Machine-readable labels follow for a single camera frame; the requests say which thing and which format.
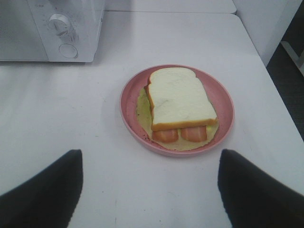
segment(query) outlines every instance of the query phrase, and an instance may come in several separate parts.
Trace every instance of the sandwich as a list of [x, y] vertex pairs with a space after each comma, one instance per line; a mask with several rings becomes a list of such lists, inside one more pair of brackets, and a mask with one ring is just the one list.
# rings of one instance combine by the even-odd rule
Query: sandwich
[[154, 71], [140, 91], [136, 111], [150, 140], [171, 150], [201, 147], [219, 126], [203, 84], [184, 67]]

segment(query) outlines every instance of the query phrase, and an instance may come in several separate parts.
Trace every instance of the microwave knob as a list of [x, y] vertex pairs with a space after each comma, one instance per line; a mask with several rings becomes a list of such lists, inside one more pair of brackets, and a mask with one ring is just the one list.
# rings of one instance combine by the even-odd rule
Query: microwave knob
[[70, 20], [59, 13], [55, 13], [49, 18], [48, 26], [55, 31], [56, 35], [59, 37], [65, 36], [73, 30]]

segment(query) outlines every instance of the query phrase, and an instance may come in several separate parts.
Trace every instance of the white microwave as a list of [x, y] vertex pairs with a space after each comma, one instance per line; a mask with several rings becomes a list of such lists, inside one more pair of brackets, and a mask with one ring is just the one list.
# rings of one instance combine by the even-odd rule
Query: white microwave
[[92, 62], [105, 0], [0, 0], [0, 61]]

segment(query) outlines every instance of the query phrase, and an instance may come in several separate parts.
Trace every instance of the white table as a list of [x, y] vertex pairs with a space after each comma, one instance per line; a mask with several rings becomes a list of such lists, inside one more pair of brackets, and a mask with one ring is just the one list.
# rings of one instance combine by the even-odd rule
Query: white table
[[107, 11], [233, 13], [232, 0], [106, 0]]
[[[204, 70], [229, 91], [234, 127], [208, 153], [164, 157], [124, 126], [124, 84], [160, 64]], [[304, 143], [235, 15], [106, 12], [93, 63], [1, 63], [0, 97], [0, 194], [82, 149], [71, 228], [230, 228], [217, 187], [223, 148], [304, 194]]]

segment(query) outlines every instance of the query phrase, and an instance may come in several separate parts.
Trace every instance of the white bread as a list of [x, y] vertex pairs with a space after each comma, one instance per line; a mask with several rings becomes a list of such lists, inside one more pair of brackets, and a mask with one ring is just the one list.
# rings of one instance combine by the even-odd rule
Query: white bread
[[162, 68], [146, 88], [153, 131], [214, 125], [217, 114], [195, 73], [183, 67]]

